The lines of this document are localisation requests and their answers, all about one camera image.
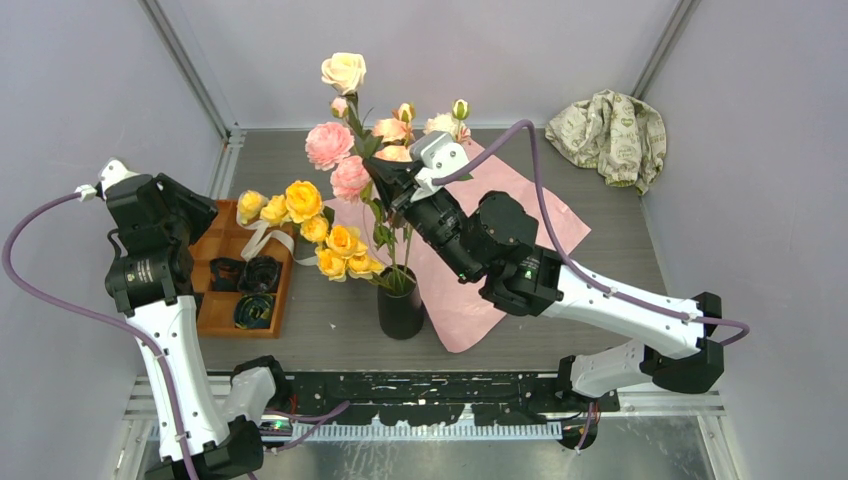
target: gray wood table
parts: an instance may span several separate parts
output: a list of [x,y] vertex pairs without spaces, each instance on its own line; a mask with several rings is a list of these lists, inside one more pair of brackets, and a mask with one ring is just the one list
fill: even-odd
[[[474,130],[481,145],[502,130]],[[266,195],[295,180],[310,180],[332,197],[327,172],[306,159],[306,132],[250,131],[239,156],[230,196],[246,189]],[[592,229],[574,258],[598,273],[664,293],[639,198],[633,189],[604,185],[591,170],[571,165],[539,137],[545,187],[558,195]],[[529,139],[514,138],[497,154],[532,178]],[[616,346],[624,338],[582,323],[549,318],[504,318],[480,343],[448,353],[432,325],[397,341],[377,321],[375,288],[366,282],[330,282],[314,267],[296,266],[282,335],[276,340],[201,339],[209,369],[231,369],[260,355],[274,355],[288,370],[555,370],[559,359]]]

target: pink paper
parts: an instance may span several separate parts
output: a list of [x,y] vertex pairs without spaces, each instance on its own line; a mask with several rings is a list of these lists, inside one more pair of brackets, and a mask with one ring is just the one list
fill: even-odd
[[[483,147],[473,140],[465,144],[464,148],[468,158],[474,158],[483,151]],[[536,201],[532,182],[495,156],[477,167],[473,175],[473,180],[454,182],[447,186],[466,214],[471,214],[477,208],[477,202],[486,192],[507,192],[524,206],[527,213],[539,220],[536,242],[553,248],[541,221],[539,203]],[[588,235],[589,227],[568,208],[568,205],[547,189],[545,200],[559,241],[570,253]],[[373,252],[371,233],[374,215],[371,210],[361,203],[351,205],[338,199],[328,201],[327,205],[335,209],[337,225],[352,225],[362,230],[362,238],[369,242],[369,251]],[[397,251],[404,252],[404,247],[399,245]],[[376,256],[382,262],[390,263],[385,247],[377,252]],[[397,260],[403,261],[402,253],[398,254]],[[421,298],[427,305],[427,312],[439,339],[449,352],[459,353],[471,348],[506,315],[480,298],[477,290],[482,286],[482,281],[465,285],[458,283],[456,275],[417,233],[412,239],[409,267],[418,277]]]

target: black vase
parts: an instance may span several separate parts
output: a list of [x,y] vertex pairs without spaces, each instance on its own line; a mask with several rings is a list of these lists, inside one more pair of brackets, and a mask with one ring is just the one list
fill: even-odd
[[[380,277],[385,279],[389,272],[390,269],[387,268]],[[415,278],[412,270],[406,270],[406,273]],[[414,337],[421,331],[424,318],[427,316],[427,309],[418,291],[418,282],[400,295],[395,295],[383,287],[377,287],[377,316],[380,318],[380,328],[389,337],[395,340]]]

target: white ribbon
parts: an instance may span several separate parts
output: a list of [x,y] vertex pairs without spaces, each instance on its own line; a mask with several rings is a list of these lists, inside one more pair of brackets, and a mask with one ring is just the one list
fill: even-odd
[[286,247],[286,250],[289,251],[295,263],[298,265],[318,265],[318,257],[314,255],[302,260],[294,258],[294,239],[286,232],[283,232],[282,230],[272,230],[268,235],[265,235],[269,226],[270,224],[265,220],[257,220],[250,225],[241,225],[241,227],[245,230],[255,230],[253,236],[250,237],[250,240],[242,249],[241,258],[245,261],[250,261],[250,259],[259,255],[259,252],[261,252],[262,249],[265,248],[265,245],[267,245],[273,238]]

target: white panel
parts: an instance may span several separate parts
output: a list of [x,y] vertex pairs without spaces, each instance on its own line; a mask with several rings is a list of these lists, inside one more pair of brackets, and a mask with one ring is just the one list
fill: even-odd
[[[0,2],[0,105],[4,239],[32,208],[96,181],[112,155],[202,190],[220,150],[135,1]],[[114,313],[103,287],[113,226],[99,201],[64,205],[23,235],[14,263],[36,286]],[[105,478],[138,348],[4,274],[0,308],[0,478]]]
[[362,104],[422,119],[471,102],[470,124],[546,122],[569,103],[629,92],[676,0],[183,0],[193,32],[243,128],[329,121],[321,61],[365,55]]
[[848,469],[846,18],[839,0],[701,2],[647,96],[669,136],[644,199],[669,292],[713,291],[752,326],[720,383],[742,478]]

